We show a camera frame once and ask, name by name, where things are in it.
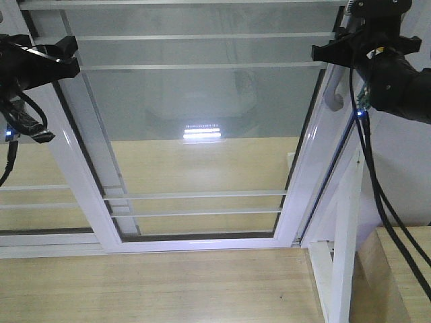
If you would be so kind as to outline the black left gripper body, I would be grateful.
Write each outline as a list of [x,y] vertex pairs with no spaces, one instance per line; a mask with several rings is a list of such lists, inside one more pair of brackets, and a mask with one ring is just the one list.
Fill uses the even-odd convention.
[[26,34],[1,35],[1,92],[14,93],[74,78],[79,72],[74,36],[33,45]]

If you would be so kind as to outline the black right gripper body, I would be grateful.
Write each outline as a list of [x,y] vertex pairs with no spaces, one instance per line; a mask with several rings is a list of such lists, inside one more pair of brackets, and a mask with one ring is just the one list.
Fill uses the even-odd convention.
[[359,18],[338,27],[335,38],[324,46],[312,46],[311,58],[356,69],[361,76],[413,76],[405,56],[418,52],[422,40],[400,35],[400,18]]

